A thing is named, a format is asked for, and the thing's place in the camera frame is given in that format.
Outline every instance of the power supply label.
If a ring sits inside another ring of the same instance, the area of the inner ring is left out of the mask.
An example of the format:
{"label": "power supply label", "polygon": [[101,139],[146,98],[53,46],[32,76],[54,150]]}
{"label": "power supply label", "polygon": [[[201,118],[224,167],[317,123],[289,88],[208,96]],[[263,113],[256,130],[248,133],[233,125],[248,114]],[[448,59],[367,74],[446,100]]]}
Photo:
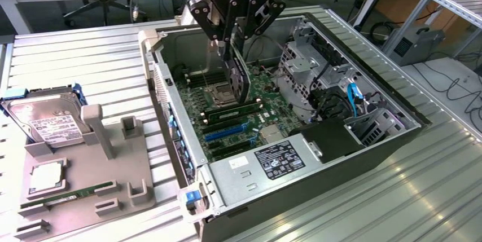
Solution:
{"label": "power supply label", "polygon": [[256,151],[255,156],[271,180],[304,167],[304,162],[288,140]]}
{"label": "power supply label", "polygon": [[29,121],[46,144],[81,138],[81,132],[72,115]]}

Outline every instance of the warning label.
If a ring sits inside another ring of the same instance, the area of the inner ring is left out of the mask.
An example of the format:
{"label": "warning label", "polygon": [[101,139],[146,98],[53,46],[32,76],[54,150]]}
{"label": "warning label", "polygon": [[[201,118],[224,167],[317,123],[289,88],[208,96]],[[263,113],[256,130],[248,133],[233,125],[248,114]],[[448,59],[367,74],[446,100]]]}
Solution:
{"label": "warning label", "polygon": [[81,138],[81,132],[72,115],[29,121],[46,144]]}
{"label": "warning label", "polygon": [[255,156],[271,180],[304,167],[303,160],[288,140],[256,151]]}

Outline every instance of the hard drive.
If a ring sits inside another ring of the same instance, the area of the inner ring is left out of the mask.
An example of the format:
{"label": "hard drive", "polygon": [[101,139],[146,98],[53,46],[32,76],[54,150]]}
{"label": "hard drive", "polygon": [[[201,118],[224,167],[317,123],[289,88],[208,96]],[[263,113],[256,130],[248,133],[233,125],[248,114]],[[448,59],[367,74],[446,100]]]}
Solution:
{"label": "hard drive", "polygon": [[0,108],[30,142],[45,142],[52,148],[81,143],[81,135],[92,131],[80,119],[84,104],[80,85],[29,92],[9,89],[0,99]]}

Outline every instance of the office chair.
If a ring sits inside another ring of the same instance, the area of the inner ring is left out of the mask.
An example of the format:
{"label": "office chair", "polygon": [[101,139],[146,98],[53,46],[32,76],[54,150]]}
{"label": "office chair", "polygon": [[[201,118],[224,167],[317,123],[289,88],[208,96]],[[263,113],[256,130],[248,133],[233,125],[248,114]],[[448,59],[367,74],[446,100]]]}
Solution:
{"label": "office chair", "polygon": [[[74,26],[74,20],[72,19],[72,17],[74,17],[76,15],[80,15],[82,12],[92,10],[93,8],[97,8],[97,7],[102,8],[104,26],[108,25],[106,13],[109,12],[109,7],[122,9],[126,12],[130,11],[129,6],[116,2],[116,0],[96,0],[93,2],[89,2],[88,0],[81,0],[81,2],[84,3],[84,5],[78,9],[76,9],[74,11],[72,11],[69,13],[64,13],[66,10],[65,5],[58,3],[61,6],[61,11],[62,11],[64,24],[69,27]],[[145,12],[138,10],[138,15],[142,17],[142,22],[148,21]]]}

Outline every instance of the motherboard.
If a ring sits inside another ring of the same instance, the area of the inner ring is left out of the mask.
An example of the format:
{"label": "motherboard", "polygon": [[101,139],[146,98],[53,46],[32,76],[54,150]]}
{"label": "motherboard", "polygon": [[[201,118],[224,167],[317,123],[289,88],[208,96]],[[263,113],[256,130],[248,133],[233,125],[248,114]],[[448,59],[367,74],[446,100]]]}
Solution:
{"label": "motherboard", "polygon": [[190,80],[176,82],[209,162],[283,139],[301,126],[292,104],[271,80],[273,73],[264,67],[248,66],[248,74],[249,94],[243,104],[237,104],[228,83],[212,83],[212,76],[201,76],[198,84]]}

